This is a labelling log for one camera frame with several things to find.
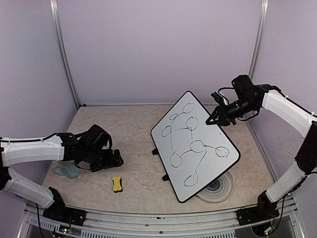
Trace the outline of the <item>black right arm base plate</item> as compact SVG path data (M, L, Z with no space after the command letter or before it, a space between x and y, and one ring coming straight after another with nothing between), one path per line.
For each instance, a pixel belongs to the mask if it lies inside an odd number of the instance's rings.
M275 208L269 211L259 210L257 206L240 208L236 211L236 216L240 226L257 223L279 216L279 211Z

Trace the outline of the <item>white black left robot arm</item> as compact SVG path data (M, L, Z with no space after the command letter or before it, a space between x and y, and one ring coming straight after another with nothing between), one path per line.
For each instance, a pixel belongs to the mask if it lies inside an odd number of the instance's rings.
M80 134L54 133L35 139L1 139L1 190L38 204L60 221L69 216L60 193L21 176L12 168L12 165L37 161L85 162L91 172L123 165L120 151L112 149L111 136L102 130Z

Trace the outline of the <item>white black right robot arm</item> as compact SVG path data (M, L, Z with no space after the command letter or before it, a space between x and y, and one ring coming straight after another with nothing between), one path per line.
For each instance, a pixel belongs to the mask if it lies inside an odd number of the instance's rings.
M263 108L291 125L304 138L290 168L267 190L258 196L257 205L239 209L236 214L240 225L268 220L281 213L280 199L295 191L317 167L317 117L294 103L281 91L268 84L233 87L237 101L225 104L219 93L212 93L218 106L206 120L207 125L235 125L236 119L249 112L259 113Z

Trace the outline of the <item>white whiteboard black frame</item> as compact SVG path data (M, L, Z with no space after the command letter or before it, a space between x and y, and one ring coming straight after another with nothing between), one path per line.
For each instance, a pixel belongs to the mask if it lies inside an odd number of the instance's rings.
M151 130L175 196L184 203L232 168L241 153L197 97L185 92Z

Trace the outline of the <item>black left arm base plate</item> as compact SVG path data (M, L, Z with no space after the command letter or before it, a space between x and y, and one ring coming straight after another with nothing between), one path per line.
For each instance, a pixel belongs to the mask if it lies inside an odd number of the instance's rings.
M67 223L70 225L83 226L86 219L87 212L81 209L75 209L70 207L61 208L48 208L43 212L45 218Z

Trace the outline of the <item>yellow bone-shaped eraser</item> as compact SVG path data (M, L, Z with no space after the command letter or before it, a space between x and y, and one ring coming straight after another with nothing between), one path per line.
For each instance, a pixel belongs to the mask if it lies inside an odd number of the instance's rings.
M121 176L114 176L112 178L112 182L113 182L113 192L114 193L118 193L118 192L122 192L123 191L123 187L122 187L122 177Z

